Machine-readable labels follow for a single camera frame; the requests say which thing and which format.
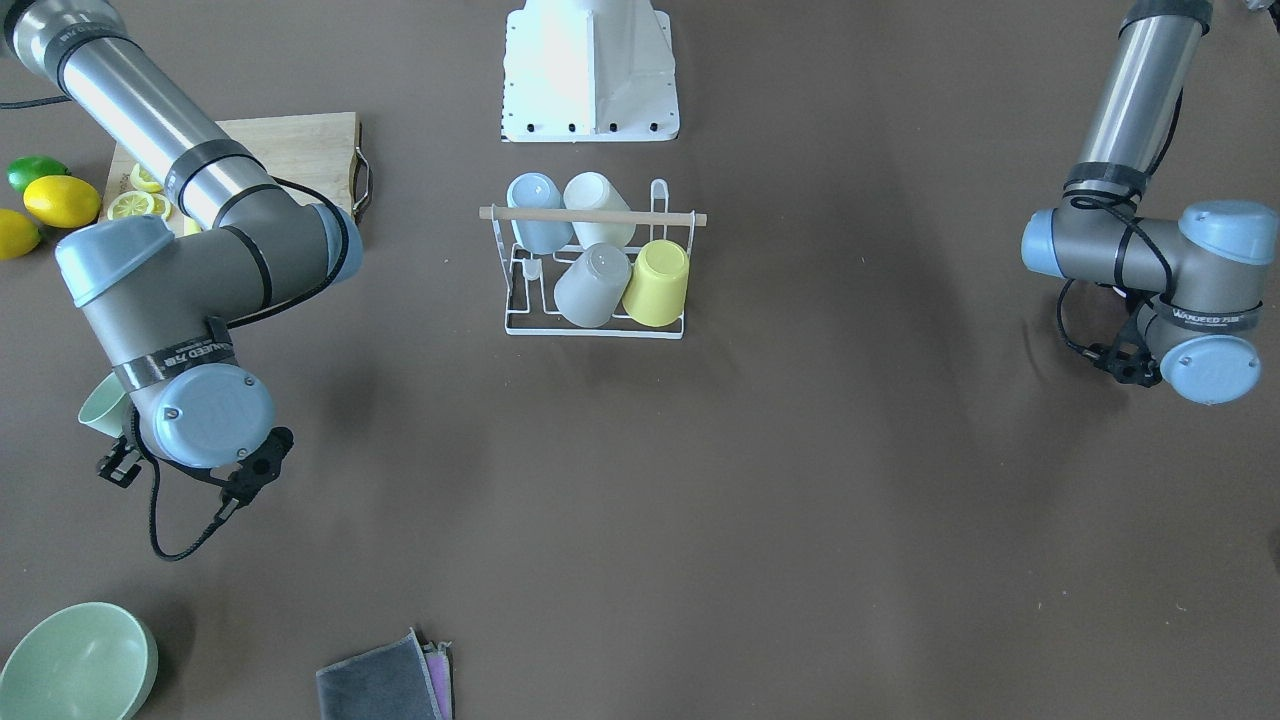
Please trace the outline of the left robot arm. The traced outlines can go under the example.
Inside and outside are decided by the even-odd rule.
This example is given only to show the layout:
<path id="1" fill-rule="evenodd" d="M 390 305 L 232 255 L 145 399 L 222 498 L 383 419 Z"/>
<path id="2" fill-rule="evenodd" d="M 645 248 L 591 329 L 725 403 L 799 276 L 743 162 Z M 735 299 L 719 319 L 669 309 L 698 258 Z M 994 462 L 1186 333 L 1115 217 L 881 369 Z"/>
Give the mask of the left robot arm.
<path id="1" fill-rule="evenodd" d="M 1176 220 L 1138 214 L 1178 126 L 1208 1 L 1138 1 L 1078 163 L 1056 208 L 1021 238 L 1025 266 L 1120 291 L 1126 319 L 1106 345 L 1068 348 L 1123 384 L 1167 382 L 1196 404 L 1231 402 L 1261 378 L 1251 334 L 1277 243 L 1277 214 L 1252 201 L 1192 204 Z"/>

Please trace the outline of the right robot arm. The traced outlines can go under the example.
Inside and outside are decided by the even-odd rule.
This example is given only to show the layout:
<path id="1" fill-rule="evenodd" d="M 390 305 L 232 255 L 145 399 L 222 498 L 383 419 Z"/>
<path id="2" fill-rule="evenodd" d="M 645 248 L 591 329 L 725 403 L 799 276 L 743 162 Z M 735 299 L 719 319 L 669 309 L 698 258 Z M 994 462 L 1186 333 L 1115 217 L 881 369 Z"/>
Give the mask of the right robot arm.
<path id="1" fill-rule="evenodd" d="M 152 215 L 97 222 L 55 259 L 127 396 L 100 477 L 128 486 L 169 465 L 216 486 L 209 538 L 280 475 L 293 445 L 230 333 L 352 277 L 357 219 L 319 192 L 297 201 L 300 184 L 211 120 L 110 3 L 5 1 L 3 49 L 82 106 L 200 227 L 178 237 Z"/>

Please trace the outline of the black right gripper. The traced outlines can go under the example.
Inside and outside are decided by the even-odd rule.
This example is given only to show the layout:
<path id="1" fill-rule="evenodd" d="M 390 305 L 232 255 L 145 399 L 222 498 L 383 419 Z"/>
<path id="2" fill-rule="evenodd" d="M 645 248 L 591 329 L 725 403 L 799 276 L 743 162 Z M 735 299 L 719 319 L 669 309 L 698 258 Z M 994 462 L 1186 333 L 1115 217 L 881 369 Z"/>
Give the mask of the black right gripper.
<path id="1" fill-rule="evenodd" d="M 224 506 L 248 506 L 257 493 L 282 474 L 285 456 L 292 451 L 294 434 L 287 427 L 275 427 L 262 445 L 238 461 L 238 468 L 225 479 L 209 469 L 191 469 L 189 475 L 220 489 Z M 143 455 L 128 438 L 115 438 L 110 451 L 96 465 L 101 479 L 128 488 L 142 471 Z"/>

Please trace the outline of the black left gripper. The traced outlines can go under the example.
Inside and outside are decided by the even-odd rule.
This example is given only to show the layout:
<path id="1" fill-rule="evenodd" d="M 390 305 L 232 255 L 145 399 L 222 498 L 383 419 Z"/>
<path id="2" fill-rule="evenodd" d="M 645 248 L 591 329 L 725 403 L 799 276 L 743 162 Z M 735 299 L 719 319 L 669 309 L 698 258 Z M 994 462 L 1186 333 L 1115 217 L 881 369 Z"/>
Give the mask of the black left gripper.
<path id="1" fill-rule="evenodd" d="M 1153 387 L 1164 378 L 1158 360 L 1144 345 L 1091 345 L 1091 360 L 1096 368 L 1125 386 Z"/>

